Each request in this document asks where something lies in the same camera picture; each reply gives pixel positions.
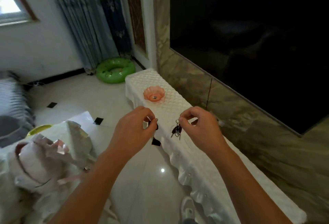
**green inflatable ring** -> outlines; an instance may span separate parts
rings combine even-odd
[[[134,63],[125,58],[110,58],[101,62],[96,69],[96,76],[99,80],[116,84],[124,82],[126,76],[135,73]]]

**forearm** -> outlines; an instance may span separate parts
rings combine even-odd
[[[98,223],[105,201],[124,166],[123,159],[112,150],[101,153],[87,177],[49,223]]]
[[[222,176],[242,224],[291,224],[228,145],[208,156]]]

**white sneaker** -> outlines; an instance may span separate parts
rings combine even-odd
[[[181,205],[182,222],[186,219],[195,219],[195,206],[193,199],[185,196]]]

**television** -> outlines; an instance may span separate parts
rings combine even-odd
[[[170,0],[170,47],[302,135],[329,113],[328,20],[327,0]]]

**black floor tile inset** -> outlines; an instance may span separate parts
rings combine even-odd
[[[161,143],[160,143],[160,141],[159,141],[159,140],[157,140],[157,139],[153,138],[153,140],[152,140],[152,145],[155,145],[155,146],[160,146],[160,145],[161,145]]]
[[[100,117],[97,117],[94,121],[94,124],[96,125],[100,125],[102,123],[102,121],[104,120],[104,118],[100,118]]]
[[[51,102],[47,108],[54,108],[56,106],[57,103]]]

